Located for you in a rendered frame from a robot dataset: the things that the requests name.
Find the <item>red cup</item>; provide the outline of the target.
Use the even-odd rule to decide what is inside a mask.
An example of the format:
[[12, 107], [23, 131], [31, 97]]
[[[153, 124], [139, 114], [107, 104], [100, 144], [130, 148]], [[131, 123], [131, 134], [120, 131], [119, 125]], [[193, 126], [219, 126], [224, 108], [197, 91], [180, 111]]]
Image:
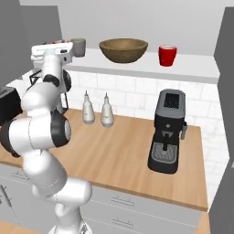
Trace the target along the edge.
[[177, 47], [171, 45], [162, 45], [158, 49], [159, 63], [164, 67], [171, 67], [176, 58]]

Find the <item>grey drawer front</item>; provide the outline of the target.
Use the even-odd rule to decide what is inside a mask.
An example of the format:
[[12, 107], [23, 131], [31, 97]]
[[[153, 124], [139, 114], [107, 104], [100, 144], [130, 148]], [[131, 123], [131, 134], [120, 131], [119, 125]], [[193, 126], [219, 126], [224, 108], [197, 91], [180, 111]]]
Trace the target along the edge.
[[0, 177], [21, 183], [30, 183], [29, 178], [21, 168], [11, 165], [0, 164]]
[[[124, 204], [112, 202], [111, 197], [121, 197], [123, 199], [130, 198], [132, 201], [134, 201], [135, 206], [130, 207]], [[99, 186], [92, 187], [91, 199], [103, 204], [127, 208], [131, 211], [136, 211], [144, 215], [151, 215], [155, 218], [162, 218], [164, 220], [174, 221], [176, 223], [191, 227], [197, 227], [198, 221], [201, 217], [201, 212], [199, 210], [181, 207], [150, 198], [139, 197]]]
[[[113, 218], [131, 221], [133, 229], [129, 229], [112, 223]], [[108, 215], [107, 217], [85, 217], [90, 225], [93, 234], [195, 234], [196, 227], [167, 221], [160, 218], [153, 218], [136, 213], [121, 215]]]

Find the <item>white spray bottle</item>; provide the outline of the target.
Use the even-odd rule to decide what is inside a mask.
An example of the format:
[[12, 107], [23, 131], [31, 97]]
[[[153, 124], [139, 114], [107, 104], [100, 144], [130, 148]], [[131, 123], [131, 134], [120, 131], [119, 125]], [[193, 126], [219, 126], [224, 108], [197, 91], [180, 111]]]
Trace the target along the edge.
[[89, 94], [84, 94], [84, 102], [82, 108], [82, 119], [86, 124], [93, 124], [95, 121], [95, 113], [92, 107], [92, 103], [89, 98]]
[[105, 95], [101, 109], [101, 124], [103, 127], [111, 127], [113, 125], [113, 112], [108, 95]]

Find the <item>grey base cabinet door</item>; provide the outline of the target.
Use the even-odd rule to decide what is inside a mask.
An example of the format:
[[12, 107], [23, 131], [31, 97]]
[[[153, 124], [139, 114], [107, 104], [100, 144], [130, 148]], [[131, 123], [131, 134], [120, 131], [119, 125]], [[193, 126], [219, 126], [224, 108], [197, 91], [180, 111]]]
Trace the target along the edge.
[[40, 234], [48, 234], [56, 224], [54, 204], [36, 198], [32, 193], [32, 185], [0, 177], [10, 198], [16, 223], [23, 228]]

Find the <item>white open wall cabinet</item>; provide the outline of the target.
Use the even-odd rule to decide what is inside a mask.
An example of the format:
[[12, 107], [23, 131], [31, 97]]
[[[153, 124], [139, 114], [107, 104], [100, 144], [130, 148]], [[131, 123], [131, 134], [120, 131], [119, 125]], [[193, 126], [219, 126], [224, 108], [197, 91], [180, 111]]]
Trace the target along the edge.
[[[227, 0], [20, 0], [21, 5], [56, 5], [64, 38], [84, 37], [85, 58], [75, 58], [67, 69], [217, 83], [214, 59], [218, 32]], [[140, 38], [148, 50], [134, 63], [106, 59], [99, 43], [109, 38]], [[161, 66], [158, 49], [177, 47], [171, 67]]]

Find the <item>black toaster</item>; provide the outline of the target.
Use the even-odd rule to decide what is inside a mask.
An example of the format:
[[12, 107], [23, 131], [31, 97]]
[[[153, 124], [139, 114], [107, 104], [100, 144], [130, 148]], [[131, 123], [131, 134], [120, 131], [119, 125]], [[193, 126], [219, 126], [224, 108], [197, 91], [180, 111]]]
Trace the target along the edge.
[[21, 99], [16, 88], [2, 87], [0, 89], [0, 126], [22, 112]]

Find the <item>brown wooden bowl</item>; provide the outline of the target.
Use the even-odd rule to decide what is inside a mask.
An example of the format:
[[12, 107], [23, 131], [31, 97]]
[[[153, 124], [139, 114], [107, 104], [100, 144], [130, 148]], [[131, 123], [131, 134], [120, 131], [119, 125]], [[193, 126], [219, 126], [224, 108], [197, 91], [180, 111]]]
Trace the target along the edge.
[[141, 39], [114, 38], [99, 44], [102, 54], [114, 63], [133, 63], [148, 48], [148, 43]]

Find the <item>grey-green cup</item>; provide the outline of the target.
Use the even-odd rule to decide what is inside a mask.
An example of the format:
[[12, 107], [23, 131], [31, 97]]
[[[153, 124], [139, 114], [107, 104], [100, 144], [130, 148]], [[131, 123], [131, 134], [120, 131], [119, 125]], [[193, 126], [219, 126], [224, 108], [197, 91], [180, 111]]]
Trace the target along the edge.
[[84, 57], [86, 52], [86, 39], [85, 38], [73, 38], [73, 54], [76, 58]]

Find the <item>grey tall cabinet panel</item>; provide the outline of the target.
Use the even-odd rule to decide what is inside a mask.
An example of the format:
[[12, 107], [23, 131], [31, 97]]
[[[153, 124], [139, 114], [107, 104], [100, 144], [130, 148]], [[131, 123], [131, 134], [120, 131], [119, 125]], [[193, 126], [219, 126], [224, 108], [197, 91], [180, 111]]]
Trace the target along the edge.
[[209, 210], [210, 234], [234, 234], [234, 161], [229, 161]]

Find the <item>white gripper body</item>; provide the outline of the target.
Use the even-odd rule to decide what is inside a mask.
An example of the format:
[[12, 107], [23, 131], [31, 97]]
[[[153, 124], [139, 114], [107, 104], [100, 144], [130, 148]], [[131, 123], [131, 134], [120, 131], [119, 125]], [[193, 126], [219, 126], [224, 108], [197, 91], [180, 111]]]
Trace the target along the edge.
[[31, 48], [31, 60], [38, 61], [42, 60], [46, 55], [59, 56], [63, 64], [68, 64], [73, 58], [73, 44], [58, 43], [58, 44], [46, 44], [36, 45]]

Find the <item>black coffee machine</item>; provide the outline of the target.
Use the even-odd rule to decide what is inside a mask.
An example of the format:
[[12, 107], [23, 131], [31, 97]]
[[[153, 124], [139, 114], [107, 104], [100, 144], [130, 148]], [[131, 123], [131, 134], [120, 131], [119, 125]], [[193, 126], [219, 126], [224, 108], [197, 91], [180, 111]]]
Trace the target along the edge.
[[148, 156], [148, 168], [174, 174], [178, 168], [179, 140], [186, 136], [186, 95], [181, 90], [160, 91], [154, 112], [154, 136]]

